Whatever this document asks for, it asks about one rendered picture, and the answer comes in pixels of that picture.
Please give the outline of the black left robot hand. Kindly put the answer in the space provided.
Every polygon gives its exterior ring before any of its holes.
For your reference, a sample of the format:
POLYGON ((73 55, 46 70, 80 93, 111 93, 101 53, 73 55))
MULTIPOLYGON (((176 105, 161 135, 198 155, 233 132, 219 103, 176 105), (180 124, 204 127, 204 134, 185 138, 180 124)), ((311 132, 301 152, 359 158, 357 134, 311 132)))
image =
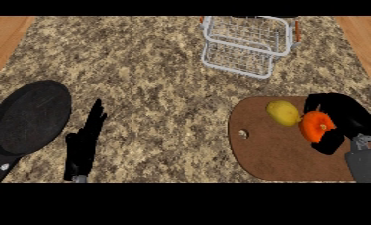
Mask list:
POLYGON ((88 177, 94 163, 97 140, 105 118, 107 113, 104 112, 101 100, 97 99, 83 127, 76 133, 67 133, 64 136, 64 181, 71 181, 71 176, 85 175, 88 177))

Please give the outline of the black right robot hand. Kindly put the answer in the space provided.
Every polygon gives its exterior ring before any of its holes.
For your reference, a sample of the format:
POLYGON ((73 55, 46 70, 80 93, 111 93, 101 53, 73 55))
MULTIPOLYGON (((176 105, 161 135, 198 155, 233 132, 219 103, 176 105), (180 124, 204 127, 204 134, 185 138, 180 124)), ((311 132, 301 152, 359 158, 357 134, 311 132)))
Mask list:
POLYGON ((311 149, 325 155, 332 155, 344 138, 353 139, 359 134, 371 136, 371 114, 357 101, 339 93, 310 94, 304 103, 304 112, 323 112, 334 128, 323 132, 320 141, 311 144, 311 149))

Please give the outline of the orange squash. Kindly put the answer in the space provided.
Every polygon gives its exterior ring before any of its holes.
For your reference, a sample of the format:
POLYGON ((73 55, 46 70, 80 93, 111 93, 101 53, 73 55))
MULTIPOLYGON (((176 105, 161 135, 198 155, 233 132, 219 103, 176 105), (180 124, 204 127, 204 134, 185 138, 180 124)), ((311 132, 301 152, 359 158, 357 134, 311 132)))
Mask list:
POLYGON ((301 135, 310 143, 317 143, 325 134, 334 128, 328 115, 320 111, 310 111, 303 115, 298 123, 301 135))

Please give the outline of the brown wooden cutting board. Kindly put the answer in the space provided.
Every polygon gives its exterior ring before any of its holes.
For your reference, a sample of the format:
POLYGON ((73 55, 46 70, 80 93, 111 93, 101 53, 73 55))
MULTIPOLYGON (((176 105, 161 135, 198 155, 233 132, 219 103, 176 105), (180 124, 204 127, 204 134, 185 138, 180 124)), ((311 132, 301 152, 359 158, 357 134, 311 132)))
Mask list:
POLYGON ((247 173, 267 181, 351 181, 344 139, 332 155, 317 153, 301 136, 298 126, 285 127, 269 117, 264 107, 273 100, 304 109, 304 96, 248 97, 230 111, 228 127, 230 152, 247 173))

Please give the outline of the yellow lemon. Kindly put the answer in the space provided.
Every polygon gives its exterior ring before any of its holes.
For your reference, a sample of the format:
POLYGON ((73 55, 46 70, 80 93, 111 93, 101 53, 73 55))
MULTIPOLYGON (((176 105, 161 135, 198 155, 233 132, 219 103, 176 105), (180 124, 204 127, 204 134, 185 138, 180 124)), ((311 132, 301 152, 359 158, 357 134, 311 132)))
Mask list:
POLYGON ((282 126, 294 126, 301 121, 298 109, 288 101, 270 101, 264 110, 269 117, 282 126))

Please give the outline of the black frying pan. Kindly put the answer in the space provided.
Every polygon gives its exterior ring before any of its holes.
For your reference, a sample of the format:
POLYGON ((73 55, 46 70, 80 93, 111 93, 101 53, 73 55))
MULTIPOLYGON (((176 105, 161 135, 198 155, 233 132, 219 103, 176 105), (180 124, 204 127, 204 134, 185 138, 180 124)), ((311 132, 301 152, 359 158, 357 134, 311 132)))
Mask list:
POLYGON ((18 160, 57 137, 70 114, 70 95, 52 80, 23 85, 0 103, 0 182, 18 160))

